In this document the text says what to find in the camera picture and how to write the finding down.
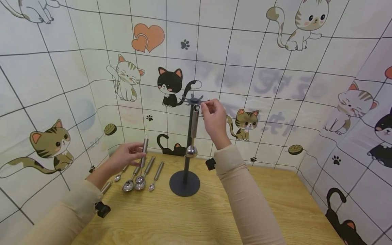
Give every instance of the round black base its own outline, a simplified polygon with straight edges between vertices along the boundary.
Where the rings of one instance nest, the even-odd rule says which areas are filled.
[[[188,181],[186,185],[183,184],[183,179],[184,170],[178,171],[171,176],[169,185],[172,192],[178,196],[191,196],[196,194],[200,188],[199,177],[191,171],[188,171]]]

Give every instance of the right hand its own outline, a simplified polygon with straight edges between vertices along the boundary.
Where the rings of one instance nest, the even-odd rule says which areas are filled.
[[[201,104],[201,114],[204,118],[204,126],[214,142],[216,149],[220,150],[231,142],[226,134],[226,110],[217,99],[209,100]]]

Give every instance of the wrist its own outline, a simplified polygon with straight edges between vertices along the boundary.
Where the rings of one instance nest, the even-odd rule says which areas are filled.
[[[216,149],[220,150],[223,149],[229,145],[231,145],[231,141],[229,140],[229,138],[227,137],[227,135],[222,135],[216,138],[211,138]]]

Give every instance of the cat tail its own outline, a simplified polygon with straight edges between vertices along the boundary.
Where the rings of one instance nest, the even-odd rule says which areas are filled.
[[[331,208],[330,198],[331,198],[332,194],[334,194],[334,193],[338,193],[339,194],[340,200],[342,202],[344,202],[344,203],[347,202],[347,199],[346,199],[346,197],[344,196],[344,194],[343,194],[343,192],[341,190],[339,190],[338,188],[331,188],[331,189],[329,189],[328,194],[327,194],[327,203],[328,203],[328,208],[329,209],[332,209]]]
[[[201,88],[201,81],[199,80],[190,81],[185,87],[185,91],[184,94],[182,95],[181,101],[177,105],[182,105],[182,103],[184,103],[185,97],[187,96],[188,92],[191,89],[199,89],[199,88]]]
[[[231,135],[237,138],[237,136],[234,134],[234,131],[233,131],[233,120],[231,120],[231,118],[229,116],[226,116],[226,119],[227,119],[227,123],[229,124],[229,127],[230,127]]]
[[[165,134],[160,134],[158,135],[158,137],[156,138],[156,142],[158,143],[158,146],[163,150],[164,147],[161,145],[161,137],[164,137],[166,139],[169,139],[169,136],[165,135]]]
[[[18,171],[20,171],[20,170],[22,170],[22,169],[24,169],[24,168],[27,168],[27,167],[33,167],[33,168],[35,168],[35,169],[38,169],[38,171],[40,171],[41,173],[44,173],[44,174],[54,174],[55,172],[57,172],[56,169],[47,169],[47,168],[45,168],[45,167],[42,166],[39,162],[37,162],[36,160],[34,160],[34,159],[32,159],[32,158],[29,158],[29,157],[20,157],[20,158],[14,159],[14,160],[12,160],[12,161],[9,161],[9,162],[7,162],[6,164],[4,164],[3,166],[0,167],[0,179],[6,178],[6,177],[8,177],[8,176],[10,176],[10,175],[12,175],[12,174],[14,174],[14,173],[16,173],[16,172],[14,172],[14,173],[12,173],[12,174],[3,176],[3,175],[1,174],[1,169],[2,169],[4,166],[6,166],[6,165],[16,166],[16,165],[18,165],[18,164],[20,164],[20,163],[23,164],[23,167],[22,167],[21,169],[19,169]]]
[[[285,48],[282,43],[283,25],[285,23],[285,12],[279,7],[272,7],[268,9],[266,16],[268,19],[276,21],[278,23],[278,46],[281,48]]]
[[[114,89],[116,90],[116,94],[118,94],[117,90],[118,90],[118,86],[120,84],[120,78],[118,77],[117,71],[116,71],[116,69],[114,69],[113,67],[111,67],[109,65],[106,67],[106,70],[110,73],[110,75],[112,75]]]
[[[16,12],[15,9],[13,9],[13,8],[11,7],[11,5],[8,3],[7,0],[0,0],[0,2],[4,5],[4,7],[5,7],[6,9],[8,9],[9,12],[11,12],[11,14],[13,14],[13,16],[16,16],[16,17],[18,17],[18,18],[24,18],[24,16],[23,16],[22,14]]]

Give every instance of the hand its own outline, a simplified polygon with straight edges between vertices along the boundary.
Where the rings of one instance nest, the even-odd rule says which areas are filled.
[[[209,100],[201,104],[201,114],[204,118],[204,126],[214,142],[216,149],[220,150],[231,142],[226,134],[226,110],[217,99]]]
[[[119,173],[126,165],[140,166],[140,163],[135,160],[145,157],[143,153],[143,143],[127,143],[120,145],[120,147],[113,153],[102,167],[106,171],[115,175]]]

